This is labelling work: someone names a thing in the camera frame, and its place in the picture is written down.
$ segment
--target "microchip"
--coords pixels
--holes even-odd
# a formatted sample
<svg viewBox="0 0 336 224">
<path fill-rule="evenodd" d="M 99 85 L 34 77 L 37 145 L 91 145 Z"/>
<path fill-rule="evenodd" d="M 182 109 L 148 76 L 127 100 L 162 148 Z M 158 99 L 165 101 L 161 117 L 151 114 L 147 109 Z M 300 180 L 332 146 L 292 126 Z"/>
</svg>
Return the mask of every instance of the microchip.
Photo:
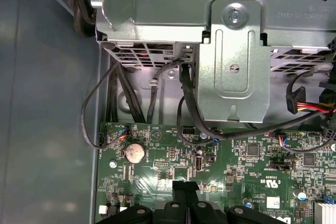
<svg viewBox="0 0 336 224">
<path fill-rule="evenodd" d="M 295 216 L 295 218 L 300 218 L 300 211 L 299 210 L 295 210 L 294 211 L 294 216 Z"/>
<path fill-rule="evenodd" d="M 233 185 L 225 185 L 225 189 L 227 191 L 232 191 L 233 190 Z"/>
<path fill-rule="evenodd" d="M 205 155 L 205 160 L 207 164 L 215 162 L 215 157 L 212 154 L 206 154 Z"/>
<path fill-rule="evenodd" d="M 107 210 L 108 215 L 116 215 L 118 213 L 118 206 L 110 206 Z"/>
<path fill-rule="evenodd" d="M 303 156 L 303 165 L 309 165 L 309 166 L 315 165 L 315 156 L 314 156 L 314 154 L 304 154 L 304 156 Z"/>
<path fill-rule="evenodd" d="M 298 200 L 298 206 L 299 206 L 299 208 L 307 208 L 308 207 L 308 201 L 307 200 Z"/>
<path fill-rule="evenodd" d="M 211 191 L 212 193 L 217 192 L 217 186 L 211 186 L 211 187 L 210 187 L 210 191 Z"/>
<path fill-rule="evenodd" d="M 226 182 L 229 183 L 229 184 L 233 184 L 234 177 L 232 175 L 227 175 L 226 176 Z"/>
<path fill-rule="evenodd" d="M 248 156 L 259 156 L 259 145 L 249 144 L 247 146 L 247 155 Z"/>
</svg>

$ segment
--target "red and yellow wires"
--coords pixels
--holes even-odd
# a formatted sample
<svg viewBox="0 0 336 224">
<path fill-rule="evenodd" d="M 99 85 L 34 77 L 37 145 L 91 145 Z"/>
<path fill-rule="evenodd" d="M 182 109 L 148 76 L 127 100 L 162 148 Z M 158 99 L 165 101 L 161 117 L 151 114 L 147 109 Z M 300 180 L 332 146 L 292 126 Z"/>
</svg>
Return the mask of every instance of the red and yellow wires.
<svg viewBox="0 0 336 224">
<path fill-rule="evenodd" d="M 298 102 L 298 111 L 302 110 L 318 110 L 325 113 L 336 112 L 334 108 L 334 103 L 310 103 L 310 102 Z"/>
</svg>

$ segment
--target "blue connector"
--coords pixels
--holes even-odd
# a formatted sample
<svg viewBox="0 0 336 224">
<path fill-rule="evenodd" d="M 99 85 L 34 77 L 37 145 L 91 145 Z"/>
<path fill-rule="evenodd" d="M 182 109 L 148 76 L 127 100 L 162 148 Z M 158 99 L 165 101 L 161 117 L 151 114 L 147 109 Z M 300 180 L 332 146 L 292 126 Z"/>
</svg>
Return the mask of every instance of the blue connector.
<svg viewBox="0 0 336 224">
<path fill-rule="evenodd" d="M 335 205 L 335 200 L 327 195 L 323 195 L 323 200 L 328 204 Z"/>
</svg>

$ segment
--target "sticker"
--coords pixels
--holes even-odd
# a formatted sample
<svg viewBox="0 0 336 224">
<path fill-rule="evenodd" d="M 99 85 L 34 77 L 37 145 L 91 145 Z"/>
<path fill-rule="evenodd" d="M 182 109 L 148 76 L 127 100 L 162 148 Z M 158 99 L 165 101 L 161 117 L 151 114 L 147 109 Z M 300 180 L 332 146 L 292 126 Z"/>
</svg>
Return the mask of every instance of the sticker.
<svg viewBox="0 0 336 224">
<path fill-rule="evenodd" d="M 280 197 L 267 197 L 266 205 L 267 208 L 280 209 Z"/>
</svg>

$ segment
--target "capacitor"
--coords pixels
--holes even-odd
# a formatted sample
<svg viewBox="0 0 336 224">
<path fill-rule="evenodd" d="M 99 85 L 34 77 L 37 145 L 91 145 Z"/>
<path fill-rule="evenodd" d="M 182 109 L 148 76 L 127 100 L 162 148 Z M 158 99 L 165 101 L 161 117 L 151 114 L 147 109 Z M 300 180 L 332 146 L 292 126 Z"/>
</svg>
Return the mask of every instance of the capacitor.
<svg viewBox="0 0 336 224">
<path fill-rule="evenodd" d="M 140 143 L 133 143 L 126 147 L 125 158 L 132 164 L 140 163 L 146 156 L 145 147 Z"/>
<path fill-rule="evenodd" d="M 295 189 L 293 191 L 293 195 L 294 197 L 302 201 L 307 199 L 307 194 L 300 189 Z"/>
<path fill-rule="evenodd" d="M 248 208 L 253 208 L 251 199 L 249 199 L 249 198 L 244 198 L 244 199 L 243 199 L 243 205 L 244 205 L 245 207 L 248 207 Z"/>
<path fill-rule="evenodd" d="M 196 151 L 197 155 L 199 155 L 199 156 L 201 156 L 203 154 L 202 147 L 200 147 L 200 146 L 196 147 L 195 151 Z"/>
<path fill-rule="evenodd" d="M 199 135 L 199 137 L 200 137 L 201 139 L 207 139 L 207 138 L 208 138 L 208 135 L 202 132 L 202 133 Z"/>
</svg>

